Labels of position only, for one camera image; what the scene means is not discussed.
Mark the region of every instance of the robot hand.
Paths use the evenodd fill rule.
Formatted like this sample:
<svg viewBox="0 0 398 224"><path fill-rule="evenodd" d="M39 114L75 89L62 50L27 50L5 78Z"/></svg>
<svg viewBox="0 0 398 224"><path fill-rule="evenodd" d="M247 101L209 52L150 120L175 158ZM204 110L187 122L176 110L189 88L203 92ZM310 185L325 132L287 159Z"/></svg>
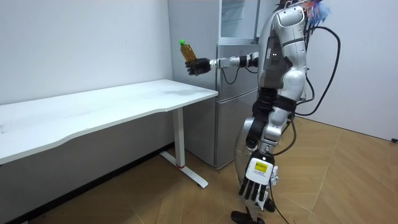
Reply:
<svg viewBox="0 0 398 224"><path fill-rule="evenodd" d="M185 62L189 75L201 75L211 70L210 60L207 58L198 58L191 62Z"/></svg>
<svg viewBox="0 0 398 224"><path fill-rule="evenodd" d="M274 172L274 156L255 150L251 154L246 173L239 191L246 200L263 202L267 198L267 185Z"/></svg>

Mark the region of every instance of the white table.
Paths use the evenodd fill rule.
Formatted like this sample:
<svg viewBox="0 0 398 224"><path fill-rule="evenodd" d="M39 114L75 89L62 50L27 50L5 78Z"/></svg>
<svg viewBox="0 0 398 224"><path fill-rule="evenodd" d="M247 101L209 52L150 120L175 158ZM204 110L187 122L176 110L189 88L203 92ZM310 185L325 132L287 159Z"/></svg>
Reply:
<svg viewBox="0 0 398 224"><path fill-rule="evenodd" d="M75 137L150 114L171 111L175 154L161 155L200 186L185 167L182 107L218 93L170 80L138 83L0 106L0 164L59 146Z"/></svg>

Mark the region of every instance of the wooden floor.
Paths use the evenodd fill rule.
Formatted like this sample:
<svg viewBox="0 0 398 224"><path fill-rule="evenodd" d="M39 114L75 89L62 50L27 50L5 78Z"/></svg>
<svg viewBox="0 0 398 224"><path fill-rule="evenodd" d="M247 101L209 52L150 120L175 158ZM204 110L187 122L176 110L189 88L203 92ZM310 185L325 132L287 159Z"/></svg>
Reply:
<svg viewBox="0 0 398 224"><path fill-rule="evenodd" d="M273 188L291 224L398 223L398 144L295 123L297 143L276 157ZM280 148L291 137L289 130ZM209 182L205 190L157 156L29 223L233 224L231 211L244 211L234 165L215 170L188 152L187 165ZM278 213L264 216L267 224L284 223Z"/></svg>

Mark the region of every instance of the plastic bottle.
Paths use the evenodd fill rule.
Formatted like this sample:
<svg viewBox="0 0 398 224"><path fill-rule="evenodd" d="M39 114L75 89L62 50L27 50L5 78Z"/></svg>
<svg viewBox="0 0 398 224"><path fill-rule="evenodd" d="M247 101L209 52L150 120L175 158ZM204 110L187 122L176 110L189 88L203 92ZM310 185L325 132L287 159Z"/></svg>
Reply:
<svg viewBox="0 0 398 224"><path fill-rule="evenodd" d="M185 43L184 40L180 40L180 45L181 45L181 53L185 58L185 61L191 62L195 60L197 57L195 56L195 53L193 53L193 50L191 46L187 43Z"/></svg>

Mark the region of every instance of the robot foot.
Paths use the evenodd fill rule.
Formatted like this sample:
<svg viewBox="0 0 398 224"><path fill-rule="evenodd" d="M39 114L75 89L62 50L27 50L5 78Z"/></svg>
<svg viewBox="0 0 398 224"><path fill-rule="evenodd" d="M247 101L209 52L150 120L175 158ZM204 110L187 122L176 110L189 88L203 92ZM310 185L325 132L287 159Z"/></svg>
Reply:
<svg viewBox="0 0 398 224"><path fill-rule="evenodd" d="M264 208L268 211L268 212L275 212L275 203L271 198L268 198L264 204Z"/></svg>
<svg viewBox="0 0 398 224"><path fill-rule="evenodd" d="M237 224L265 224L264 220L257 218L257 221L253 221L250 213L243 213L238 211L233 211L231 213L231 219Z"/></svg>

